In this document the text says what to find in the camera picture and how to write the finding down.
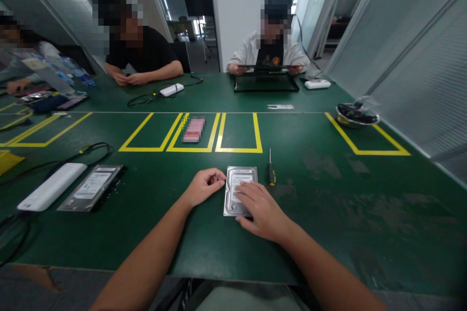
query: metal bowl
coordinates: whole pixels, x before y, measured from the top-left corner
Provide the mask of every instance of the metal bowl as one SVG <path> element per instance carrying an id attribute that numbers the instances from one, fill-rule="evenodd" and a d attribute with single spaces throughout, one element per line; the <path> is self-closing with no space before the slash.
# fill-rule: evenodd
<path id="1" fill-rule="evenodd" d="M 345 127 L 348 127 L 350 129 L 361 129 L 364 126 L 368 125 L 376 125 L 380 122 L 380 117 L 379 114 L 376 114 L 377 121 L 371 124 L 365 124 L 359 121 L 353 121 L 351 119 L 348 119 L 346 116 L 344 116 L 341 112 L 339 112 L 339 109 L 336 106 L 336 111 L 337 111 L 337 122 L 339 124 L 342 124 Z"/>

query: screwdriver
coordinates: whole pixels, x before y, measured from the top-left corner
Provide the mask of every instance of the screwdriver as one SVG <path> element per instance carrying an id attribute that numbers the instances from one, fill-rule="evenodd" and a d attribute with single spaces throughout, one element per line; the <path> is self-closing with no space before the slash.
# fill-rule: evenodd
<path id="1" fill-rule="evenodd" d="M 269 174 L 269 185 L 274 186 L 276 184 L 276 173 L 271 162 L 271 148 L 269 148 L 269 164 L 268 164 L 268 174 Z"/>

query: small white label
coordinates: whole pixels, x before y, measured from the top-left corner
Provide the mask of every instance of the small white label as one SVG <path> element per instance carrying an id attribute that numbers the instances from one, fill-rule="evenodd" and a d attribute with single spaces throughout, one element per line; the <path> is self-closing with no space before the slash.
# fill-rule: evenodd
<path id="1" fill-rule="evenodd" d="M 232 176 L 231 188 L 233 189 L 233 194 L 232 194 L 232 201 L 233 202 L 240 203 L 240 200 L 235 195 L 235 193 L 238 192 L 238 191 L 235 191 L 235 187 L 240 186 L 241 181 L 251 182 L 251 181 L 253 181 L 253 175 L 233 175 Z"/>
<path id="2" fill-rule="evenodd" d="M 292 104 L 268 104 L 268 109 L 294 109 Z"/>
<path id="3" fill-rule="evenodd" d="M 117 168 L 97 168 L 96 171 L 115 171 Z"/>
<path id="4" fill-rule="evenodd" d="M 78 199 L 94 198 L 99 189 L 111 175 L 112 173 L 93 173 L 73 197 Z"/>
<path id="5" fill-rule="evenodd" d="M 44 62 L 40 61 L 37 58 L 26 58 L 23 60 L 23 63 L 28 66 L 31 70 L 39 70 L 47 68 Z"/>

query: black cable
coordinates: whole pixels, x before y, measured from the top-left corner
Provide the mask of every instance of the black cable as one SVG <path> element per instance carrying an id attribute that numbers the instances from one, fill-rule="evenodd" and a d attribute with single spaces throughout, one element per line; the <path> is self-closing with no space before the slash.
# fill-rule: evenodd
<path id="1" fill-rule="evenodd" d="M 313 62 L 313 60 L 310 58 L 310 56 L 308 56 L 308 52 L 306 52 L 305 50 L 305 46 L 303 46 L 303 37 L 302 37 L 302 24 L 300 23 L 300 19 L 298 18 L 298 16 L 296 14 L 293 14 L 292 16 L 295 16 L 297 18 L 297 21 L 298 21 L 298 26 L 300 27 L 300 43 L 302 45 L 302 49 L 303 51 L 305 51 L 305 55 L 308 57 L 308 59 L 310 60 L 311 63 L 313 63 L 316 68 L 318 68 L 320 71 L 323 71 L 321 68 L 318 67 L 318 65 Z"/>
<path id="2" fill-rule="evenodd" d="M 92 153 L 93 151 L 98 150 L 98 149 L 103 148 L 103 147 L 106 148 L 106 153 L 102 157 L 100 157 L 98 160 L 96 160 L 95 162 L 92 162 L 91 164 L 88 164 L 88 167 L 92 167 L 92 166 L 100 163 L 103 159 L 105 159 L 113 151 L 112 146 L 110 146 L 107 142 L 97 142 L 97 143 L 94 143 L 92 145 L 85 146 L 85 147 L 81 148 L 80 151 L 77 154 L 72 155 L 71 157 L 69 157 L 69 158 L 67 158 L 65 160 L 53 160 L 53 161 L 50 161 L 50 162 L 47 162 L 47 163 L 40 164 L 40 165 L 37 165 L 35 167 L 32 167 L 32 168 L 30 168 L 30 169 L 28 169 L 26 171 L 23 171 L 22 173 L 16 175 L 15 177 L 13 177 L 13 178 L 11 178 L 9 180 L 1 182 L 0 187 L 3 186 L 3 185 L 6 185 L 8 183 L 11 183 L 11 182 L 14 182 L 14 181 L 18 180 L 19 178 L 22 178 L 24 175 L 27 175 L 27 174 L 33 172 L 34 170 L 43 168 L 43 167 L 45 167 L 47 165 L 55 164 L 55 166 L 47 173 L 45 178 L 42 180 L 42 183 L 43 183 L 50 176 L 52 176 L 57 171 L 57 169 L 60 168 L 62 165 L 66 164 L 66 163 L 70 163 L 73 160 L 76 160 L 76 159 L 78 159 L 78 158 L 80 158 L 82 156 L 88 155 L 88 154 Z M 25 224 L 26 224 L 26 229 L 23 232 L 21 240 L 19 241 L 18 245 L 15 247 L 13 252 L 3 262 L 0 263 L 0 268 L 3 267 L 5 264 L 11 262 L 14 259 L 14 257 L 17 255 L 17 253 L 19 252 L 21 247 L 24 245 L 24 243 L 26 242 L 26 239 L 28 238 L 29 232 L 31 231 L 31 223 L 30 223 L 31 214 L 32 214 L 31 211 L 20 210 L 16 214 L 9 215 L 8 217 L 6 217 L 0 223 L 0 230 L 1 230 L 0 231 L 0 236 L 8 228 L 13 226 L 19 220 L 24 220 Z"/>
<path id="3" fill-rule="evenodd" d="M 195 83 L 192 83 L 192 84 L 183 85 L 183 87 L 193 86 L 193 85 L 196 85 L 196 84 L 200 84 L 200 83 L 202 83 L 204 81 L 202 78 L 199 78 L 199 77 L 197 77 L 195 75 L 192 75 L 192 74 L 190 75 L 190 77 L 198 79 L 198 81 L 195 82 Z M 157 93 L 156 91 L 158 91 L 164 85 L 175 85 L 175 93 L 173 95 L 170 95 L 170 96 L 164 96 L 164 95 L 162 95 L 160 93 Z M 179 92 L 180 91 L 178 91 L 178 89 L 177 89 L 177 83 L 175 83 L 175 84 L 173 84 L 172 82 L 162 83 L 156 89 L 154 89 L 152 94 L 145 94 L 145 95 L 135 97 L 135 98 L 131 99 L 130 101 L 128 101 L 126 103 L 126 106 L 127 107 L 134 107 L 134 106 L 140 105 L 140 104 L 148 104 L 151 101 L 153 101 L 155 99 L 158 99 L 158 98 L 175 98 L 178 95 Z"/>
<path id="4" fill-rule="evenodd" d="M 21 240 L 19 241 L 18 245 L 14 248 L 13 252 L 4 261 L 0 262 L 0 268 L 2 268 L 3 266 L 11 262 L 16 256 L 16 254 L 19 252 L 21 247 L 23 247 L 24 243 L 26 242 L 26 239 L 29 236 L 29 232 L 31 232 L 30 217 L 31 217 L 30 211 L 22 210 L 14 215 L 8 216 L 6 219 L 4 219 L 0 223 L 0 228 L 2 228 L 3 226 L 6 226 L 5 229 L 2 231 L 2 234 L 19 220 L 24 220 L 26 224 L 26 229 L 24 230 L 23 235 L 21 236 Z"/>
<path id="5" fill-rule="evenodd" d="M 15 177 L 9 179 L 9 180 L 6 180 L 6 181 L 3 181 L 3 182 L 0 182 L 0 187 L 3 186 L 3 185 L 6 185 L 6 184 L 9 184 L 10 182 L 14 182 L 20 178 L 22 178 L 24 175 L 27 175 L 31 172 L 33 172 L 34 170 L 37 170 L 37 169 L 40 169 L 42 167 L 45 167 L 47 165 L 50 165 L 50 164 L 56 164 L 48 173 L 47 175 L 45 176 L 44 180 L 42 180 L 42 182 L 44 182 L 45 180 L 47 180 L 50 176 L 52 176 L 58 168 L 60 168 L 62 165 L 66 164 L 66 163 L 70 163 L 84 155 L 87 155 L 99 148 L 102 148 L 102 147 L 106 147 L 107 148 L 107 151 L 106 153 L 100 157 L 97 161 L 93 162 L 92 164 L 88 164 L 89 167 L 91 166 L 94 166 L 96 165 L 97 163 L 101 162 L 104 158 L 106 158 L 113 150 L 112 146 L 110 146 L 107 142 L 98 142 L 98 143 L 95 143 L 95 144 L 92 144 L 90 146 L 85 146 L 83 147 L 79 153 L 75 154 L 75 155 L 72 155 L 71 157 L 65 159 L 65 160 L 53 160 L 53 161 L 50 161 L 50 162 L 47 162 L 47 163 L 44 163 L 44 164 L 39 164 L 35 167 L 32 167 L 28 170 L 25 170 L 23 171 L 22 173 L 16 175 Z"/>

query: white jacket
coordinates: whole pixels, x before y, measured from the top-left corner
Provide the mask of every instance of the white jacket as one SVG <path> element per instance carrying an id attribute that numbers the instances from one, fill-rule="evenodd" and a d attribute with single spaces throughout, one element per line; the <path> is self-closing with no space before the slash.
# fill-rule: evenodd
<path id="1" fill-rule="evenodd" d="M 34 51 L 38 52 L 45 58 L 60 57 L 60 51 L 47 41 L 40 41 L 39 44 L 34 47 Z M 42 78 L 34 73 L 34 71 L 29 67 L 27 67 L 16 55 L 11 55 L 9 66 L 0 71 L 0 83 L 4 83 L 12 79 L 16 80 L 18 78 L 26 77 L 29 78 L 32 83 L 39 83 L 42 81 Z"/>
<path id="2" fill-rule="evenodd" d="M 233 53 L 233 57 L 230 59 L 227 67 L 230 63 L 255 65 L 259 51 L 256 42 L 259 42 L 259 37 L 256 37 L 256 31 L 254 31 L 243 40 L 240 48 Z M 291 41 L 290 36 L 287 40 L 286 48 L 284 49 L 284 62 L 282 65 L 303 66 L 302 71 L 307 71 L 310 67 L 310 60 L 303 51 L 303 48 L 297 41 Z"/>

